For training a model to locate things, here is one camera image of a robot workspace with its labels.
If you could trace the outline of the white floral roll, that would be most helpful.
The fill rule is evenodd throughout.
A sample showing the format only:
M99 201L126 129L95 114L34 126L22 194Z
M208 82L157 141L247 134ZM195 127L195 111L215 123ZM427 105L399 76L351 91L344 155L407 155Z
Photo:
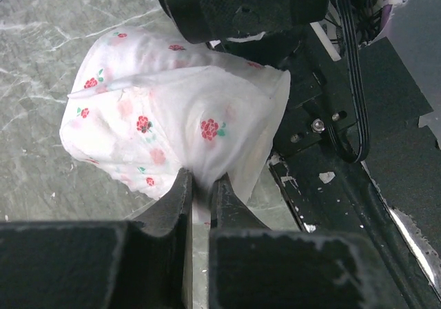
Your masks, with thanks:
M76 75L59 131L65 150L130 190L161 198L178 171L211 188L229 175L246 201L287 105L290 74L179 36L122 27Z

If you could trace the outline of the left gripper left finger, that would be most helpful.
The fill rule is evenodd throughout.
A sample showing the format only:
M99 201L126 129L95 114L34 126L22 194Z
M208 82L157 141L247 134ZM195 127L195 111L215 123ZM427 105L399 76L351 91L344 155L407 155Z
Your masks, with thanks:
M2 308L190 308L192 174L133 220L1 224Z

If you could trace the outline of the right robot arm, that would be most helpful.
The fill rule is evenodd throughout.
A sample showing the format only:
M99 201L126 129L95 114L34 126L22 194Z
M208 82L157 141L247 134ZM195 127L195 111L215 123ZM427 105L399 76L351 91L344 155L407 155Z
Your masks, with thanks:
M159 0L185 40L206 43L320 21L329 0Z

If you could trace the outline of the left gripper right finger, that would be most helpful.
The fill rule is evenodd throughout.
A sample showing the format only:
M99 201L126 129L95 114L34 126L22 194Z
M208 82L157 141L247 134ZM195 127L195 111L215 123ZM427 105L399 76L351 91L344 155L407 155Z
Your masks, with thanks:
M272 230L215 182L209 234L210 308L381 308L375 250L346 232Z

